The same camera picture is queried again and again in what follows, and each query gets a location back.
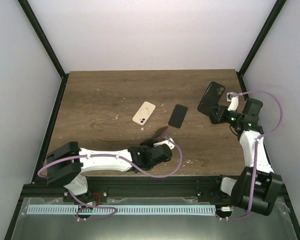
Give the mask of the beige cased phone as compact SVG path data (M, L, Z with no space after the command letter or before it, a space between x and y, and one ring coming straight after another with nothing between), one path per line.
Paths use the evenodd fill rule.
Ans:
M132 121L140 126L143 126L150 118L156 106L148 101L145 101L132 117Z

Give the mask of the black cased phone front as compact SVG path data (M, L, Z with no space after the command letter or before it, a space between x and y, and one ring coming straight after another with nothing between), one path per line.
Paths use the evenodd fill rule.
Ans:
M168 125L180 129L187 114L187 111L188 108L186 106L176 104L168 121Z

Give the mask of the black cased phone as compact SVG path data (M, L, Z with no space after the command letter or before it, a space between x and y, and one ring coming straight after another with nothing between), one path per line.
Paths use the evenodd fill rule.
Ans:
M164 138L165 135L166 135L166 132L167 132L168 128L169 128L168 126L159 128L159 129L153 134L152 138L158 139L158 140Z
M188 108L186 106L176 104L168 121L168 125L180 129L187 114L187 111Z

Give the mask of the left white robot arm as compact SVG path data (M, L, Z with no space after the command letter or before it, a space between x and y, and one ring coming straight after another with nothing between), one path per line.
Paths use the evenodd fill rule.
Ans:
M174 141L170 137L150 138L140 146L118 151L97 151L68 142L47 155L47 184L65 187L81 202L87 202L92 189L84 173L93 171L135 172L150 171L158 164L172 159Z

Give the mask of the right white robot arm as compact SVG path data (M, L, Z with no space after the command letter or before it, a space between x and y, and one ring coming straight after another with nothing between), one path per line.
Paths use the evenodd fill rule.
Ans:
M234 108L239 98L233 97L230 106L209 107L209 118L213 124L228 123L237 134L242 147L245 167L237 179L223 176L220 184L212 188L213 198L219 202L230 197L231 204L268 216L275 205L282 187L282 177L274 173L265 145L263 128L258 124L263 103L247 98L242 112Z

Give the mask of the metal front panel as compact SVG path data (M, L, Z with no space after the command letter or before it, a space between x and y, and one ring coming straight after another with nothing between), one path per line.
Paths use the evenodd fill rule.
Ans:
M193 199L112 199L119 205L206 205ZM23 201L13 240L295 240L290 210L279 198L272 213L245 217L235 208L229 219L207 215L27 214L29 205L74 205L61 199Z

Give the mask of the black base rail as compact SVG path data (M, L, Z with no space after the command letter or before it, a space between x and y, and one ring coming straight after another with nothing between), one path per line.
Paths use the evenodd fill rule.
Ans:
M219 193L220 176L89 176L84 203L124 198L185 198L213 205L230 204L230 197Z

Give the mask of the right black frame post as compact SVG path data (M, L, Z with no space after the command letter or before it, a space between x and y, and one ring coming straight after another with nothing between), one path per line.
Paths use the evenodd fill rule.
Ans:
M269 12L264 24L262 25L261 30L259 31L252 47L250 48L245 60L239 71L237 71L238 77L243 77L250 67L253 59L255 58L258 50L266 39L268 33L270 32L273 24L275 23L277 17L279 16L281 10L285 6L287 0L276 0L271 11Z

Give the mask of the black frame post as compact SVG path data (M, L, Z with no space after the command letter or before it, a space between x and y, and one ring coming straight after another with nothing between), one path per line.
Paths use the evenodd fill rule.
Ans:
M29 23L31 24L38 39L40 40L45 52L47 53L48 57L50 58L58 75L63 79L66 76L66 73L65 73L55 51L53 50L53 47L50 44L50 41L47 38L39 20L37 19L35 12L33 11L29 1L28 0L17 0L17 2L19 3L20 7L22 8L25 16L27 17Z
M281 10L285 6L287 0L276 0L271 11L269 12L264 24L262 25L261 30L259 31L252 47L250 48L245 60L239 71L237 71L238 77L243 77L250 67L253 59L255 58L258 50L266 39L268 33L270 32L273 24L275 23L277 17L279 16Z

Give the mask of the left black frame post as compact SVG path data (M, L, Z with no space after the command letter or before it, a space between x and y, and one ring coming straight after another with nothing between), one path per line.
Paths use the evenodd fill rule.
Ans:
M66 73L65 73L55 51L53 50L53 47L50 44L50 41L47 38L39 20L37 19L35 12L33 11L29 1L28 0L17 0L17 2L19 3L20 7L22 8L25 16L27 17L29 23L31 24L38 39L40 40L45 52L47 53L48 57L50 58L58 75L63 79L66 76Z

